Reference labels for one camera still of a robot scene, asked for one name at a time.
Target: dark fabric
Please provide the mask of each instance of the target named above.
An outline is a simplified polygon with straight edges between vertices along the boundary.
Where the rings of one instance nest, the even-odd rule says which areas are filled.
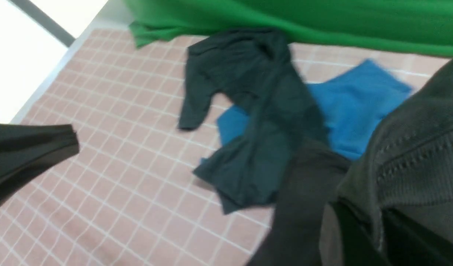
[[[309,171],[316,165],[320,164],[311,164]],[[272,229],[249,266],[319,265],[320,261],[312,259],[304,263],[304,254],[316,251],[317,246],[327,266],[397,266],[404,265],[402,261],[405,265],[453,265],[453,60],[382,120],[364,155],[346,174],[324,169],[320,178],[309,179],[313,175],[305,172],[302,180],[310,183],[291,185],[291,173],[294,171],[286,173],[279,191]],[[331,191],[338,183],[334,195]],[[303,199],[302,190],[308,195],[312,193],[308,189],[314,188],[338,204],[326,207],[320,241],[313,243],[319,231],[308,221],[315,224],[319,212],[309,210],[321,209],[324,198],[315,192],[313,198]],[[293,209],[294,215],[284,215],[289,225],[296,224],[288,231],[276,219],[289,211],[282,202],[294,201],[304,210]],[[298,238],[295,233],[302,231],[309,235]],[[355,246],[363,252],[361,257],[353,251]]]
[[[308,84],[328,130],[332,150],[358,159],[379,122],[411,94],[411,87],[367,59],[324,83]],[[222,145],[243,134],[249,116],[232,106],[217,119]]]
[[[284,169],[304,135],[327,142],[323,117],[275,29],[222,32],[189,47],[179,128],[193,130],[222,92],[250,116],[245,134],[194,174],[218,190],[225,214],[274,202]]]
[[[327,146],[305,140],[287,167],[272,228],[248,266],[320,265],[323,207],[350,165]]]
[[[392,208],[453,243],[453,60],[382,120],[338,195],[371,224],[381,252]]]
[[[35,177],[78,152],[70,125],[0,124],[0,206]]]

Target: blue towel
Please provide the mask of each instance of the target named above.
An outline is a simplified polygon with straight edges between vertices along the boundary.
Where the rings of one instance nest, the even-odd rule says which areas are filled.
[[[330,147],[350,160],[363,154],[379,122],[412,91],[370,59],[308,89],[323,113]],[[238,106],[225,111],[217,120],[222,145],[242,135],[248,120]]]

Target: tile floor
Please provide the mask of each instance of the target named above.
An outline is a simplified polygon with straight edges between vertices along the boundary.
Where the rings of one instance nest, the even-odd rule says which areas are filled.
[[[178,37],[135,50],[129,32],[95,30],[23,124],[72,123],[80,155],[36,178],[0,208],[0,265],[240,266],[268,229],[270,208],[223,216],[191,174],[219,147],[221,95],[204,125],[176,130],[185,49]],[[321,82],[371,57],[419,89],[446,59],[292,44]]]

